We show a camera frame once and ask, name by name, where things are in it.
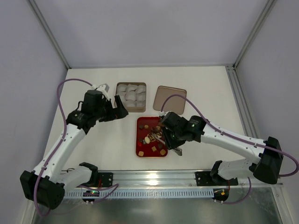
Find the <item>red tray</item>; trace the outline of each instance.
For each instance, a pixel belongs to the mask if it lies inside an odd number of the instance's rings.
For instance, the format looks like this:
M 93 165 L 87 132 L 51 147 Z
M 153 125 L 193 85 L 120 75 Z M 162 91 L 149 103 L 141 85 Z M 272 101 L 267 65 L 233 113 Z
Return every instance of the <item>red tray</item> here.
M 158 140 L 152 138 L 150 136 L 150 128 L 156 127 L 159 123 L 160 118 L 159 117 L 141 117 L 137 120 L 137 138 L 136 138 L 136 155 L 139 157 L 165 157 L 168 154 L 168 150 L 161 142 Z M 148 125 L 148 129 L 140 129 L 139 126 L 145 126 Z M 143 144 L 140 142 L 140 140 L 143 140 L 145 137 L 149 137 L 150 143 L 149 144 Z

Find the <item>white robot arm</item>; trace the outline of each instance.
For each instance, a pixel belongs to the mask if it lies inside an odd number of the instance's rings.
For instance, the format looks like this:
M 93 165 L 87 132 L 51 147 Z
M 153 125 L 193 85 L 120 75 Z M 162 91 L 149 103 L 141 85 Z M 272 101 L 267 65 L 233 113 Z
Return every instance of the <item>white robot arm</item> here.
M 64 139 L 62 140 L 63 134 L 61 134 L 53 148 L 33 171 L 22 173 L 20 181 L 27 199 L 34 200 L 34 189 L 37 184 L 37 202 L 50 209 L 55 209 L 68 191 L 81 184 L 94 186 L 97 183 L 98 167 L 89 163 L 81 163 L 70 173 L 64 175 L 60 175 L 60 173 L 74 148 L 97 121 L 122 119 L 128 115 L 119 96 L 114 97 L 117 107 L 112 107 L 111 99 L 107 94 L 108 88 L 104 84 L 95 90 L 88 90 L 85 93 L 81 110 L 77 108 L 66 119 Z
M 194 140 L 222 147 L 245 158 L 237 161 L 216 161 L 210 173 L 216 184 L 222 184 L 236 177 L 251 176 L 265 183 L 277 183 L 283 155 L 261 147 L 268 146 L 281 151 L 277 139 L 272 137 L 268 140 L 255 139 L 210 123 L 213 127 L 217 127 L 215 130 L 199 116 L 192 116 L 190 120 L 186 120 L 174 112 L 166 113 L 161 123 L 165 125 L 162 132 L 168 149 L 174 149 L 186 141 Z M 227 135 L 237 137 L 244 142 Z

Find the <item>purple cable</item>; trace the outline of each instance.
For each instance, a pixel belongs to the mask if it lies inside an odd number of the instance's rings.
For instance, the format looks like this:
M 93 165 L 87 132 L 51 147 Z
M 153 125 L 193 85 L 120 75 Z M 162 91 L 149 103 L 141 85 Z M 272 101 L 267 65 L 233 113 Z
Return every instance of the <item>purple cable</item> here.
M 236 201 L 236 202 L 222 202 L 222 204 L 238 204 L 238 203 L 241 203 L 242 201 L 244 201 L 246 198 L 248 198 L 252 191 L 251 180 L 249 177 L 248 177 L 248 181 L 249 181 L 249 190 L 244 198 L 242 198 L 241 200 Z
M 81 187 L 81 188 L 86 188 L 88 190 L 96 190 L 96 191 L 102 191 L 102 190 L 108 190 L 108 189 L 111 189 L 111 188 L 114 188 L 111 192 L 109 192 L 106 196 L 94 201 L 93 203 L 99 203 L 101 201 L 104 201 L 106 198 L 108 198 L 110 195 L 113 194 L 113 192 L 115 192 L 115 190 L 119 187 L 119 184 L 115 184 L 115 185 L 112 185 L 111 187 L 108 187 L 108 188 L 104 188 L 104 189 L 93 189 L 93 188 L 89 188 L 89 187 L 85 187 L 85 186 L 78 186 L 78 187 Z M 71 211 L 73 211 L 74 209 L 76 209 L 77 207 L 83 205 L 85 203 L 80 203 L 78 205 L 76 205 L 75 207 L 71 208 L 70 210 L 66 211 L 66 212 L 62 212 L 62 213 L 54 213 L 54 215 L 57 215 L 57 216 L 62 216 L 62 215 L 65 215 L 65 214 L 68 214 L 70 213 Z
M 57 97 L 57 100 L 58 100 L 58 106 L 59 106 L 59 109 L 60 109 L 60 112 L 61 112 L 61 115 L 62 115 L 62 118 L 63 118 L 63 122 L 64 122 L 64 132 L 63 132 L 63 135 L 61 137 L 61 140 L 59 141 L 59 143 L 56 145 L 56 147 L 54 148 L 54 150 L 52 151 L 50 156 L 45 161 L 45 163 L 43 165 L 43 168 L 42 168 L 41 172 L 39 173 L 39 175 L 37 177 L 37 180 L 36 180 L 36 183 L 35 183 L 35 186 L 34 186 L 33 201 L 34 201 L 34 205 L 36 207 L 36 211 L 41 217 L 47 217 L 50 213 L 50 209 L 48 210 L 48 212 L 46 214 L 41 213 L 41 211 L 38 207 L 38 203 L 37 203 L 37 189 L 38 189 L 38 185 L 39 185 L 39 182 L 41 180 L 41 177 L 43 175 L 44 170 L 46 169 L 50 159 L 53 157 L 55 152 L 58 150 L 59 146 L 63 142 L 63 139 L 65 138 L 65 135 L 66 135 L 66 120 L 65 120 L 65 114 L 64 114 L 64 111 L 62 109 L 61 102 L 60 102 L 59 90 L 60 90 L 60 87 L 62 86 L 62 84 L 65 83 L 65 82 L 68 82 L 68 81 L 80 81 L 80 82 L 83 82 L 83 83 L 86 83 L 86 84 L 92 86 L 92 84 L 88 81 L 85 81 L 85 80 L 82 80 L 82 79 L 79 79 L 79 78 L 69 78 L 69 79 L 66 79 L 66 80 L 62 81 L 57 87 L 56 97 Z
M 279 177 L 292 176 L 292 175 L 296 174 L 296 173 L 299 171 L 299 163 L 298 163 L 298 161 L 297 161 L 293 156 L 291 156 L 290 154 L 288 154 L 288 153 L 286 153 L 286 152 L 283 152 L 283 151 L 280 151 L 280 150 L 277 150 L 277 149 L 275 149 L 275 148 L 269 147 L 269 146 L 263 146 L 263 145 L 261 145 L 261 144 L 255 144 L 255 143 L 253 143 L 253 142 L 251 142 L 251 141 L 247 141 L 247 140 L 244 140 L 244 139 L 240 139 L 240 138 L 238 138 L 238 137 L 236 137 L 236 136 L 234 136 L 234 135 L 228 134 L 228 133 L 226 133 L 226 132 L 221 132 L 221 130 L 219 130 L 218 128 L 214 127 L 214 126 L 210 123 L 210 121 L 208 121 L 208 120 L 205 118 L 205 116 L 199 111 L 199 109 L 197 109 L 197 107 L 196 107 L 190 100 L 188 100 L 186 97 L 184 97 L 184 96 L 182 96 L 182 95 L 179 95 L 179 94 L 173 94 L 173 95 L 169 96 L 169 97 L 164 101 L 164 103 L 163 103 L 163 105 L 162 105 L 162 108 L 161 108 L 161 112 L 163 111 L 166 102 L 167 102 L 170 98 L 172 98 L 172 97 L 181 97 L 181 98 L 183 98 L 185 101 L 187 101 L 187 102 L 188 102 L 188 103 L 189 103 L 189 104 L 196 110 L 196 112 L 202 117 L 202 119 L 203 119 L 203 120 L 204 120 L 204 121 L 205 121 L 211 128 L 213 128 L 215 131 L 217 131 L 217 132 L 219 132 L 219 133 L 222 133 L 223 135 L 226 135 L 226 136 L 228 136 L 228 137 L 230 137 L 230 138 L 232 138 L 232 139 L 235 139 L 235 140 L 238 140 L 238 141 L 241 141 L 241 142 L 244 142 L 244 143 L 253 145 L 253 146 L 257 146 L 257 147 L 261 147 L 261 148 L 266 148 L 266 149 L 272 150 L 272 151 L 277 152 L 277 153 L 279 153 L 279 154 L 285 155 L 286 157 L 289 157 L 291 160 L 293 160 L 293 161 L 295 162 L 295 164 L 296 164 L 296 168 L 295 168 L 295 170 L 294 170 L 293 172 L 289 173 L 289 174 L 281 174 L 281 175 L 279 175 Z

